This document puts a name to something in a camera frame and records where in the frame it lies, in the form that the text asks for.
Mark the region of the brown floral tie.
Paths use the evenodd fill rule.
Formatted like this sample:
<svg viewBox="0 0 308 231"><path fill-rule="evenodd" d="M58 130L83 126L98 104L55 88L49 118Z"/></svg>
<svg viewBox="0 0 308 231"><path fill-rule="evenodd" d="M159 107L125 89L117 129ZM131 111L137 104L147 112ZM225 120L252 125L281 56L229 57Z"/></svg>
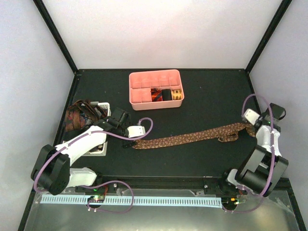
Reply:
<svg viewBox="0 0 308 231"><path fill-rule="evenodd" d="M140 139L135 141L135 145L133 145L133 148L139 150L157 149L211 139L217 139L219 142L231 142L236 141L239 138L239 132L242 130L245 130L248 135L253 138L256 136L255 128L253 127L253 125L248 123L234 123L217 128L177 136L170 136L153 140Z"/></svg>

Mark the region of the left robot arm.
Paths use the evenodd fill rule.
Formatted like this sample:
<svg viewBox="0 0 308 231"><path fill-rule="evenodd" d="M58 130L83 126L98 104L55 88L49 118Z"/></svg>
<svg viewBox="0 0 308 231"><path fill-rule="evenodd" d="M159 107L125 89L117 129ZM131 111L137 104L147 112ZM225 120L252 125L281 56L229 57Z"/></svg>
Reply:
<svg viewBox="0 0 308 231"><path fill-rule="evenodd" d="M100 191L103 179L93 170L71 166L82 155L105 143L107 135L131 140L128 131L130 125L130 113L116 108L111 116L98 120L75 138L56 146L43 146L31 172L34 190L58 195L66 188L85 186L92 192Z"/></svg>

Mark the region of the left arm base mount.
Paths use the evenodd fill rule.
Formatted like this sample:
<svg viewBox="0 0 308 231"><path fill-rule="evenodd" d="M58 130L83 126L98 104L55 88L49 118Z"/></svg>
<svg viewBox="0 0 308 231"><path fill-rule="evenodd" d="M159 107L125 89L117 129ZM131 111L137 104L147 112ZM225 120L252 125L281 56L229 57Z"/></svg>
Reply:
<svg viewBox="0 0 308 231"><path fill-rule="evenodd" d="M108 193L115 193L118 187L117 182L112 182L104 186L97 187L103 183L104 181L102 177L97 177L94 183L90 186L76 186L75 193L87 196L86 204L89 204L89 207L93 209L99 208L105 201Z"/></svg>

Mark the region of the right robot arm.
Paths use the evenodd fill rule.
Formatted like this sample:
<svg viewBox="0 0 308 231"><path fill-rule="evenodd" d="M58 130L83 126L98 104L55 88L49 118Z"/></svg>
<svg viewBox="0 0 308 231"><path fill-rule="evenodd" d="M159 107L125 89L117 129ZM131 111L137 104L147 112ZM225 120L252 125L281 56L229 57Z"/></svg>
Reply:
<svg viewBox="0 0 308 231"><path fill-rule="evenodd" d="M278 146L278 123L285 115L286 110L274 103L260 115L252 109L244 112L243 119L256 133L257 145L238 169L223 173L218 185L222 193L235 194L237 187L264 197L270 195L289 164Z"/></svg>

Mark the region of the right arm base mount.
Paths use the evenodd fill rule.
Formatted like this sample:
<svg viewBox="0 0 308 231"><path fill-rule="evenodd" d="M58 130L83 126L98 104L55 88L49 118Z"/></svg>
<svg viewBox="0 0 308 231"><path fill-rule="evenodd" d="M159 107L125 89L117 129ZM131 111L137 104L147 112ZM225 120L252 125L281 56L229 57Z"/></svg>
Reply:
<svg viewBox="0 0 308 231"><path fill-rule="evenodd" d="M237 189L224 178L203 178L206 195L215 195L221 199L223 209L235 211L238 205L247 202L247 193Z"/></svg>

